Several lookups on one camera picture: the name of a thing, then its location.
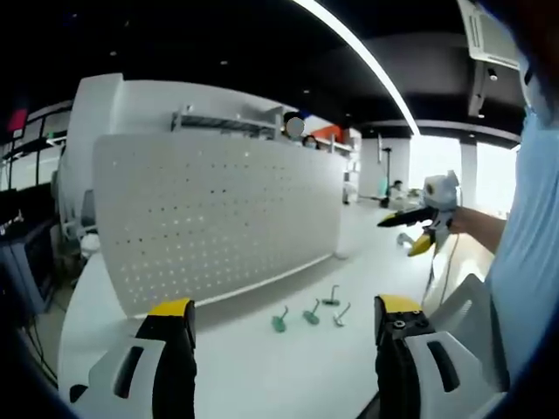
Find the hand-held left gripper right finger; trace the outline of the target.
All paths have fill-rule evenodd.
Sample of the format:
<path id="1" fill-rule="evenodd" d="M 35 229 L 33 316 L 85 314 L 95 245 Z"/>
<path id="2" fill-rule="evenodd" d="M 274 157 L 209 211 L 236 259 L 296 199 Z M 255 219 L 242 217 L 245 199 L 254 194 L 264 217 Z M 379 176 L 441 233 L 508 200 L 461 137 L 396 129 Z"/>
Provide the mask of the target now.
<path id="1" fill-rule="evenodd" d="M 379 418 L 485 418 L 509 390 L 488 298 L 448 299 L 426 315 L 406 297 L 375 298 Z"/>

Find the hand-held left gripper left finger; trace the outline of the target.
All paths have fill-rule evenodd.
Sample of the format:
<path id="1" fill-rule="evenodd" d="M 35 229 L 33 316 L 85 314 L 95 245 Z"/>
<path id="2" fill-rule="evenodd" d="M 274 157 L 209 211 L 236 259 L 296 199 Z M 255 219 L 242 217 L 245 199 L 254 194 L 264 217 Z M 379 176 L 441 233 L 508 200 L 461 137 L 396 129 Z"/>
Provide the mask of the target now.
<path id="1" fill-rule="evenodd" d="M 193 418 L 197 363 L 195 302 L 149 311 L 135 336 L 113 345 L 70 389 L 78 418 Z"/>

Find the person's right hand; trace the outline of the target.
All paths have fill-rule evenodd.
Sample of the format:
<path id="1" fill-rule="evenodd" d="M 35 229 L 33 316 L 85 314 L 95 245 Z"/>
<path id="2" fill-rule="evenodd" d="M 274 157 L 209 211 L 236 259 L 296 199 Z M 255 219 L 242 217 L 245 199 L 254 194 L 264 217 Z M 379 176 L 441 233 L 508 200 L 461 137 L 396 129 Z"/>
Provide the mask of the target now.
<path id="1" fill-rule="evenodd" d="M 477 211 L 465 207 L 458 207 L 453 215 L 449 231 L 451 234 L 469 234 L 473 230 Z"/>

